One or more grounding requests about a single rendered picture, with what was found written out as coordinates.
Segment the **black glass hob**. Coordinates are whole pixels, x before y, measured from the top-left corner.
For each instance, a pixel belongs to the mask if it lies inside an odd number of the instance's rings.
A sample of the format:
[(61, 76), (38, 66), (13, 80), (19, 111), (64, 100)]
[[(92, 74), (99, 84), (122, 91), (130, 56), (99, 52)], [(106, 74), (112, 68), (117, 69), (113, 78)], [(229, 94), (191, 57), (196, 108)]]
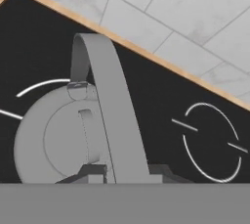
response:
[[(34, 0), (0, 4), (0, 182), (17, 183), (21, 117), (69, 78), (73, 37), (88, 32)], [(115, 47), (151, 164), (193, 183), (250, 183), (250, 111), (122, 46)]]

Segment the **grey metal kettle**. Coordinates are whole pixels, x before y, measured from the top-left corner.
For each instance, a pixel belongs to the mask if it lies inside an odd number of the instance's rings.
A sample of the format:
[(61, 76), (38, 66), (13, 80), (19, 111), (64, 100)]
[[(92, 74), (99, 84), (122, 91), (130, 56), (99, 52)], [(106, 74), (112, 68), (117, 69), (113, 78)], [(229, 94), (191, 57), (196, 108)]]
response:
[(150, 181), (127, 83), (109, 38), (74, 36), (70, 82), (25, 114), (14, 158), (23, 183), (56, 183), (96, 164), (109, 183)]

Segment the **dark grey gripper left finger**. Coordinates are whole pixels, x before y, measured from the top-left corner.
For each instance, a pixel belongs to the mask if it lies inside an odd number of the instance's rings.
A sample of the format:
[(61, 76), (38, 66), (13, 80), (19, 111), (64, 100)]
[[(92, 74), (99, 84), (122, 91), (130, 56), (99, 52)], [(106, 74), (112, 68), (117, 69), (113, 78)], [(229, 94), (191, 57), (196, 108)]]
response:
[(59, 181), (59, 184), (105, 184), (106, 166), (104, 164), (84, 164), (77, 174)]

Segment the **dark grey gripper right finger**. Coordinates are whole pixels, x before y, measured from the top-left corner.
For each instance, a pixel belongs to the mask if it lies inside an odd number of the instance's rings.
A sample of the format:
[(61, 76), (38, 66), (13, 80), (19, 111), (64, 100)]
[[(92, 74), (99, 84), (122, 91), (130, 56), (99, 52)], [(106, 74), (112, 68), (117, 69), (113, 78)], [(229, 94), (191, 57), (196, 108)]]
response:
[(149, 182), (153, 184), (190, 183), (190, 180), (176, 175), (167, 164), (150, 164)]

